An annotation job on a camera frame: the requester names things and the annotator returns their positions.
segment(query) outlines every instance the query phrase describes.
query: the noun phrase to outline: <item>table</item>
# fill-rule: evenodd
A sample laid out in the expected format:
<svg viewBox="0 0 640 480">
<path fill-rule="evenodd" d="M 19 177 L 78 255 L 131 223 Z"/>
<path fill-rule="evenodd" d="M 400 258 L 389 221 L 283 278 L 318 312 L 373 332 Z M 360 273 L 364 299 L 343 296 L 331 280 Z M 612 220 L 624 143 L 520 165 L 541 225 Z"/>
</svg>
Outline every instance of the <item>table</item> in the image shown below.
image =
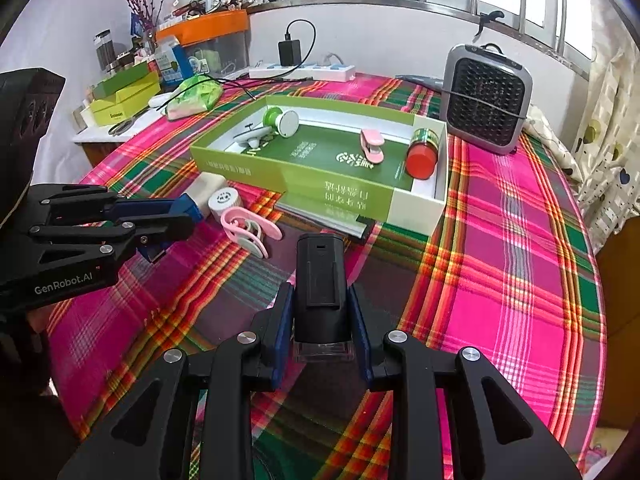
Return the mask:
<svg viewBox="0 0 640 480">
<path fill-rule="evenodd" d="M 419 114 L 440 104 L 430 90 L 363 74 L 346 84 L 282 83 L 255 92 Z M 155 122 L 83 182 L 127 196 L 180 195 L 198 174 L 189 145 L 247 99 L 232 89 L 209 114 Z M 348 280 L 358 279 L 398 328 L 428 346 L 481 349 L 582 465 L 602 398 L 606 329 L 595 259 L 567 182 L 524 135 L 515 155 L 492 155 L 453 136 L 449 150 L 449 198 L 433 237 L 377 224 L 366 244 L 348 244 Z M 279 283 L 292 279 L 296 241 L 312 228 L 275 211 L 277 194 L 237 187 L 246 205 L 284 232 L 269 260 L 249 256 L 210 220 L 157 265 L 136 256 L 117 286 L 56 307 L 48 328 L 52 373 L 82 437 L 163 351 L 214 348 L 245 330 Z M 255 454 L 287 480 L 341 471 L 384 478 L 391 399 L 366 392 L 355 364 L 291 364 L 281 390 L 254 395 Z M 203 412 L 201 400 L 198 420 Z M 196 441 L 193 466 L 199 450 Z M 445 456 L 450 476 L 447 449 Z"/>
<path fill-rule="evenodd" d="M 137 118 L 129 130 L 119 136 L 111 136 L 109 134 L 109 130 L 115 126 L 115 124 L 110 124 L 109 126 L 89 126 L 71 140 L 73 143 L 82 146 L 86 158 L 89 159 L 92 168 L 95 168 L 120 144 L 133 139 L 134 136 L 161 117 L 162 114 L 160 112 L 150 109 Z"/>
</svg>

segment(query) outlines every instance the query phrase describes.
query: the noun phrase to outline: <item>green box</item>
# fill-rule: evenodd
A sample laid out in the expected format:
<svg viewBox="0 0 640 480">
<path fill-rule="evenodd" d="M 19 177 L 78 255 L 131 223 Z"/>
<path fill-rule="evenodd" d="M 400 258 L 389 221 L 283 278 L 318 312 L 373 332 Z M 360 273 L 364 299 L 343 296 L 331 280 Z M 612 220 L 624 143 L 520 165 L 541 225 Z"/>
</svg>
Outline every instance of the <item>green box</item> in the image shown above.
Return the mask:
<svg viewBox="0 0 640 480">
<path fill-rule="evenodd" d="M 401 142 L 407 147 L 415 130 L 430 128 L 440 134 L 438 167 L 429 180 L 413 180 L 410 190 L 407 190 L 352 174 L 242 153 L 243 149 L 233 142 L 233 136 L 245 132 L 249 123 L 253 124 L 252 128 L 261 126 L 265 111 L 273 106 L 295 110 L 301 124 L 340 125 L 345 135 L 356 135 L 362 128 L 373 128 L 379 130 L 386 140 Z M 276 192 L 305 196 L 427 236 L 433 234 L 447 199 L 449 155 L 446 123 L 389 108 L 269 95 L 241 107 L 207 130 L 191 145 L 191 155 L 200 171 L 219 173 L 230 180 Z"/>
<path fill-rule="evenodd" d="M 159 91 L 158 73 L 150 72 L 142 79 L 121 88 L 114 95 L 106 99 L 96 99 L 89 108 L 98 126 L 117 124 L 137 114 Z"/>
<path fill-rule="evenodd" d="M 122 72 L 118 72 L 116 75 L 105 79 L 95 86 L 93 91 L 94 99 L 105 99 L 125 86 L 129 86 L 142 79 L 148 73 L 149 65 L 147 63 L 139 63 Z"/>
</svg>

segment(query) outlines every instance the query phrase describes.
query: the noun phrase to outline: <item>plastic bag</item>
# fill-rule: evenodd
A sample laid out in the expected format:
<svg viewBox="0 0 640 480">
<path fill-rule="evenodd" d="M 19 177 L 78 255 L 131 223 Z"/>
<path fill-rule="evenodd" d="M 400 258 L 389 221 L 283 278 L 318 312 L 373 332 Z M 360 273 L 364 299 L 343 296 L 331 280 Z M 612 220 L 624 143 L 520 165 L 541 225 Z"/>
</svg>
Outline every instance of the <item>plastic bag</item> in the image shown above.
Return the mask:
<svg viewBox="0 0 640 480">
<path fill-rule="evenodd" d="M 166 117 L 170 121 L 175 121 L 209 112 L 213 110 L 222 92 L 223 89 L 219 83 L 201 74 L 185 79 L 174 90 L 173 95 L 177 97 L 166 106 Z"/>
</svg>

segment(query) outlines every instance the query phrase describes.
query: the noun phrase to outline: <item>pink clip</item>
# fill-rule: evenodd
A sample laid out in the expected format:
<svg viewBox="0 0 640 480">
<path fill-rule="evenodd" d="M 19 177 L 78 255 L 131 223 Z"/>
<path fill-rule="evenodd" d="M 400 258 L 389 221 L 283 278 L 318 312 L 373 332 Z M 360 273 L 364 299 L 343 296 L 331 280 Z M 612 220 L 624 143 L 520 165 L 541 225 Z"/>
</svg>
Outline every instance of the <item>pink clip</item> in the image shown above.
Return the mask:
<svg viewBox="0 0 640 480">
<path fill-rule="evenodd" d="M 247 221 L 258 224 L 262 232 L 269 238 L 282 240 L 282 231 L 280 231 L 280 228 L 276 224 L 261 217 L 260 215 L 257 215 L 256 213 L 252 213 L 244 207 L 230 207 L 220 216 L 220 223 L 225 230 L 226 236 L 232 242 L 239 244 L 258 256 L 258 253 L 252 251 L 252 248 L 246 243 L 250 242 L 263 257 L 268 258 L 269 253 L 264 247 L 262 240 L 260 240 L 260 238 L 254 235 L 251 231 L 245 229 Z"/>
<path fill-rule="evenodd" d="M 379 131 L 367 129 L 360 131 L 360 147 L 371 164 L 380 164 L 385 158 L 385 154 L 380 149 L 384 143 L 385 139 Z"/>
</svg>

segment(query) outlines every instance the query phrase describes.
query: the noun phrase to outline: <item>red lid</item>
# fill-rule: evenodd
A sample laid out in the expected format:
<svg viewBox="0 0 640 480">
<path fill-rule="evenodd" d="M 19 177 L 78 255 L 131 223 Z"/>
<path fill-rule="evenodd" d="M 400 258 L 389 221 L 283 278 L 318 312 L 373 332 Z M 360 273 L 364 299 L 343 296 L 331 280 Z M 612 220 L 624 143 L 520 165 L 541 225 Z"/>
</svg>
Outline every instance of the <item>red lid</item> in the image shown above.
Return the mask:
<svg viewBox="0 0 640 480">
<path fill-rule="evenodd" d="M 432 146 L 416 144 L 406 156 L 406 172 L 413 178 L 427 180 L 436 169 L 438 154 Z"/>
</svg>

